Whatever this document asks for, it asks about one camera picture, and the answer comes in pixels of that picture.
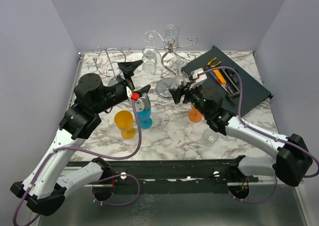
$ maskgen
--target gray floor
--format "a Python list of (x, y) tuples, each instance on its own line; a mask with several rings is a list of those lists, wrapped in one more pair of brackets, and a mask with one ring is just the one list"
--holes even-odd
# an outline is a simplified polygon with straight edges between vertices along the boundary
[[(274, 186), (251, 186), (248, 199), (269, 196)], [(113, 196), (122, 203), (132, 196)], [(41, 217), (40, 226), (306, 226), (294, 188), (279, 185), (274, 199), (248, 205), (229, 195), (183, 194), (140, 195), (125, 207), (93, 203), (91, 188), (85, 187), (66, 200), (53, 215)]]

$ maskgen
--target blue cup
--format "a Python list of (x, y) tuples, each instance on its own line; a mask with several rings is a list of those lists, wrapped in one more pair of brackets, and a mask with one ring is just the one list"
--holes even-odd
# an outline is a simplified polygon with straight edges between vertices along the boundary
[(138, 112), (138, 117), (142, 129), (148, 129), (152, 126), (153, 121), (151, 119), (151, 108)]

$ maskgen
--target gray wall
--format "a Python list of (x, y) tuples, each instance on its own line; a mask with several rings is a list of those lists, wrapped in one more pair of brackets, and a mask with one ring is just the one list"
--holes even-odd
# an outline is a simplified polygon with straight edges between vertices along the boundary
[(189, 50), (256, 50), (284, 0), (52, 0), (79, 51), (96, 46), (141, 50), (147, 30), (180, 27)]
[(50, 0), (0, 0), (0, 19), (0, 225), (9, 226), (18, 203), (9, 188), (51, 144), (78, 54)]
[[(257, 50), (266, 87), (274, 93), (271, 107), (279, 131), (303, 136), (319, 157), (319, 0), (286, 0)], [(319, 208), (319, 177), (306, 179), (314, 212)]]

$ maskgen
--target red connector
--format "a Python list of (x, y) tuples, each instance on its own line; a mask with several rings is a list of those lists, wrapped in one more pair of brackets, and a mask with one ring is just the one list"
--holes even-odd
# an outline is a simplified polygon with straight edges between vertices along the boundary
[(138, 93), (133, 93), (131, 95), (131, 99), (137, 101), (139, 99), (140, 95)]

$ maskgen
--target marble table top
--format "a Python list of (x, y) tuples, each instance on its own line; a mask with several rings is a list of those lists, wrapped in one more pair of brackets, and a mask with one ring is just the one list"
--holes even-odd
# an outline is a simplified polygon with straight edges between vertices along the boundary
[[(205, 52), (193, 52), (196, 56), (203, 53)], [(179, 52), (179, 54), (187, 58), (187, 52)], [(225, 54), (262, 83), (251, 51), (226, 51)], [(85, 55), (80, 76), (95, 71), (94, 66), (89, 69), (88, 66), (93, 63), (92, 58), (96, 56), (93, 53)], [(118, 53), (111, 53), (110, 56), (118, 62), (124, 59)], [(141, 58), (141, 52), (127, 53), (127, 61), (136, 61)], [(102, 65), (107, 63), (106, 57), (99, 59), (98, 63), (100, 61)], [(172, 100), (163, 100), (156, 94), (156, 83), (164, 71), (164, 67), (158, 62), (154, 75), (144, 73), (140, 66), (135, 71), (135, 76), (132, 77), (136, 89), (147, 84), (152, 86), (149, 98), (152, 107), (153, 125), (149, 129), (142, 130), (141, 149), (130, 160), (231, 159), (239, 155), (251, 157), (266, 155), (263, 151), (239, 139), (221, 134), (211, 148), (203, 149), (200, 145), (201, 136), (204, 130), (209, 128), (205, 120), (203, 119), (198, 123), (191, 122), (188, 118), (191, 109), (190, 104), (179, 103), (175, 105)], [(103, 75), (101, 75), (101, 78), (103, 83), (107, 85), (109, 79)], [(82, 148), (111, 156), (125, 156), (133, 152), (137, 146), (138, 133), (133, 139), (125, 140), (114, 123), (114, 116), (121, 110), (128, 110), (133, 113), (128, 101), (114, 107), (110, 114), (101, 113), (102, 123), (95, 129)], [(244, 119), (272, 132), (278, 132), (268, 100), (251, 110), (245, 115)], [(92, 155), (76, 152), (71, 160), (90, 161), (93, 158)]]

